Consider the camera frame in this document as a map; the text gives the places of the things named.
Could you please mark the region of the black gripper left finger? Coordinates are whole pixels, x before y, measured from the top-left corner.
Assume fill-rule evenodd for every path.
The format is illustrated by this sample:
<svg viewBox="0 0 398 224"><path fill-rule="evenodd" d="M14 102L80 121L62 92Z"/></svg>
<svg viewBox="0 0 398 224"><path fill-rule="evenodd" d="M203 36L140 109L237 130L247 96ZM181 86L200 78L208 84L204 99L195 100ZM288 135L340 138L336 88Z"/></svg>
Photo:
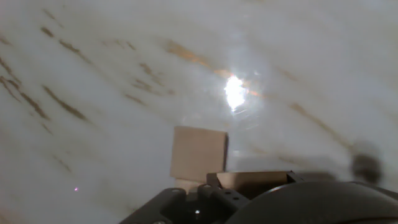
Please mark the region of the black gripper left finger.
<svg viewBox="0 0 398 224"><path fill-rule="evenodd" d="M226 223L248 203L247 197L222 187L214 173L194 192L182 188L161 191L120 224Z"/></svg>

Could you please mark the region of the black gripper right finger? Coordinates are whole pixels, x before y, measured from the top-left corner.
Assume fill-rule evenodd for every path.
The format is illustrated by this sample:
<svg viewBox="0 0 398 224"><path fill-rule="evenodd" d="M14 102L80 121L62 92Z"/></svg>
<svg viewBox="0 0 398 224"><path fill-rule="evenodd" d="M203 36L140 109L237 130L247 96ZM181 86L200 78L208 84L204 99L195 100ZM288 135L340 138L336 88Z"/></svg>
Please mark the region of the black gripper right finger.
<svg viewBox="0 0 398 224"><path fill-rule="evenodd" d="M287 182L303 182L301 176L297 175L293 171L286 172Z"/></svg>

